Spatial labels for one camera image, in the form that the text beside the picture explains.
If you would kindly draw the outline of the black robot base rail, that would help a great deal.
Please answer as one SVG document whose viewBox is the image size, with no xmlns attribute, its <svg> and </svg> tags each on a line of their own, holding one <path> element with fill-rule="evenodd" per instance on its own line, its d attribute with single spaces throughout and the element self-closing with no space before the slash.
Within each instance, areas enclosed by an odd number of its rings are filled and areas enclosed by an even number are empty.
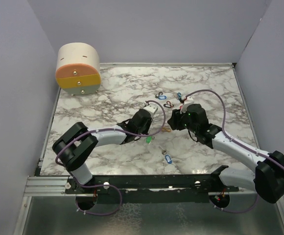
<svg viewBox="0 0 284 235">
<path fill-rule="evenodd" d="M 237 192 L 210 174 L 96 175 L 85 186 L 67 180 L 67 195 L 99 204 L 122 203 L 207 203 L 210 193 Z"/>
</svg>

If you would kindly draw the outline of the blue window tag with key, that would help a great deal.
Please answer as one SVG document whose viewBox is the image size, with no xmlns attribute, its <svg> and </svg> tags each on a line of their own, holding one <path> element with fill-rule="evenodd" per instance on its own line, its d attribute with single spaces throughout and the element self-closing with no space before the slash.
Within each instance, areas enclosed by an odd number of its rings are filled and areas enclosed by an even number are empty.
<svg viewBox="0 0 284 235">
<path fill-rule="evenodd" d="M 161 147 L 159 147 L 159 149 L 161 151 L 161 154 L 164 156 L 166 162 L 168 164 L 172 164 L 172 159 L 171 159 L 170 155 L 168 154 L 168 152 L 165 149 L 161 148 Z"/>
</svg>

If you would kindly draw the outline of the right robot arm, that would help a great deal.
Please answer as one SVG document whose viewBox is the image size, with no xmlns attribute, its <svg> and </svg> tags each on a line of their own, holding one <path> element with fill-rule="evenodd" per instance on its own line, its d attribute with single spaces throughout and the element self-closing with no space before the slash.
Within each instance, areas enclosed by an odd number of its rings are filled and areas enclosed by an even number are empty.
<svg viewBox="0 0 284 235">
<path fill-rule="evenodd" d="M 206 111 L 199 104 L 174 109 L 168 120 L 172 130 L 187 130 L 197 142 L 221 151 L 250 169 L 250 172 L 225 168 L 210 179 L 211 188 L 222 191 L 227 186 L 253 190 L 268 203 L 276 203 L 284 196 L 284 154 L 269 153 L 252 147 L 211 124 Z"/>
</svg>

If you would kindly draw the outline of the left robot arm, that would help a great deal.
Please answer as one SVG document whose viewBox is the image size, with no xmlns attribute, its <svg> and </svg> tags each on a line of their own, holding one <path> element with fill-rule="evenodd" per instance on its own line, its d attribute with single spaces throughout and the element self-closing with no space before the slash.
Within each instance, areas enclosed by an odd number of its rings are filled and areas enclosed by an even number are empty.
<svg viewBox="0 0 284 235">
<path fill-rule="evenodd" d="M 88 127 L 82 122 L 75 123 L 52 146 L 62 165 L 77 182 L 82 193 L 93 189 L 93 175 L 85 161 L 96 147 L 109 144 L 126 144 L 147 135 L 158 108 L 154 105 L 139 109 L 132 118 L 106 128 L 105 131 L 87 133 Z"/>
</svg>

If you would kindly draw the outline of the green key tag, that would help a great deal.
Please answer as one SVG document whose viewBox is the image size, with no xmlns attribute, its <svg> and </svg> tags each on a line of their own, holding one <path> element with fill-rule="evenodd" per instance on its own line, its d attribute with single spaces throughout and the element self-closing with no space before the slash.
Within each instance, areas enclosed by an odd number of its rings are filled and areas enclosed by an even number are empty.
<svg viewBox="0 0 284 235">
<path fill-rule="evenodd" d="M 147 138 L 145 139 L 145 141 L 146 141 L 147 144 L 150 144 L 154 139 L 155 139 L 154 136 L 150 136 L 150 137 L 147 137 Z"/>
</svg>

